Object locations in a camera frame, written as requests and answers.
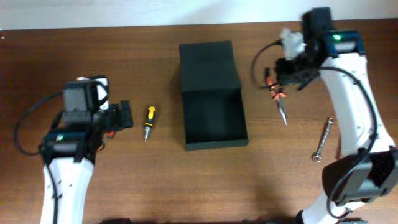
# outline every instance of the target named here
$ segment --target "green led light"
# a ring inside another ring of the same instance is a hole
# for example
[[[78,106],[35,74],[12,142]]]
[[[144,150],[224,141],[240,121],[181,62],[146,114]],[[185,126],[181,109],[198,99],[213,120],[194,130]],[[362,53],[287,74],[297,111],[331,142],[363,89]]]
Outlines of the green led light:
[[[340,35],[333,35],[333,38],[336,41],[340,41],[341,40],[341,36]]]
[[[63,139],[63,134],[60,134],[57,136],[57,138],[55,139],[56,141],[62,141]]]

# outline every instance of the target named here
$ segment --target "white wall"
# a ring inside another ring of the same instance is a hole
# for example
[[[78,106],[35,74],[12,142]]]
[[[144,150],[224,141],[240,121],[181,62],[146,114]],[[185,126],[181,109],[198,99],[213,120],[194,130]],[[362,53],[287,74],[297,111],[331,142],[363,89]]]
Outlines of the white wall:
[[[0,0],[0,28],[297,21],[320,6],[334,19],[398,17],[398,0]]]

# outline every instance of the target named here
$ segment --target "metal wrench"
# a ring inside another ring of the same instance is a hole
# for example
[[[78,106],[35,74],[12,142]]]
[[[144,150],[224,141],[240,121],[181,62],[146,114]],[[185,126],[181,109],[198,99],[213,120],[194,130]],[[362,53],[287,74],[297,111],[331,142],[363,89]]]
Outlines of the metal wrench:
[[[323,146],[325,145],[326,139],[328,138],[331,124],[333,124],[333,118],[328,118],[328,126],[326,127],[325,133],[323,133],[321,144],[319,145],[318,150],[316,152],[314,152],[314,154],[312,154],[312,157],[311,157],[314,162],[321,161],[322,149],[323,149]]]

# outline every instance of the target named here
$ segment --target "yellow screwdriver handle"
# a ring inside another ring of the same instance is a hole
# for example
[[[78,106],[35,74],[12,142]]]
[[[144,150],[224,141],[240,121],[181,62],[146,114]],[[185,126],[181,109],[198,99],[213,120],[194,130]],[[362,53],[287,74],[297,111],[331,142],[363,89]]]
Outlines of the yellow screwdriver handle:
[[[148,108],[148,112],[147,112],[147,116],[146,116],[147,120],[146,120],[145,126],[153,127],[155,117],[156,117],[156,108],[154,106],[150,106]]]

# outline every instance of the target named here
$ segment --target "orange plier handle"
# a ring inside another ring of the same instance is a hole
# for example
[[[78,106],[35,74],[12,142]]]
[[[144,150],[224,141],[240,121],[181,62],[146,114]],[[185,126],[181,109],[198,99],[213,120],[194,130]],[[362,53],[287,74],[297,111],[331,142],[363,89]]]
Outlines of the orange plier handle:
[[[272,80],[269,78],[269,76],[266,77],[266,85],[272,85],[273,82]],[[271,95],[272,99],[274,100],[278,100],[279,98],[285,98],[286,94],[283,91],[283,88],[279,88],[279,90],[276,90],[276,88],[274,86],[269,87],[269,94]]]

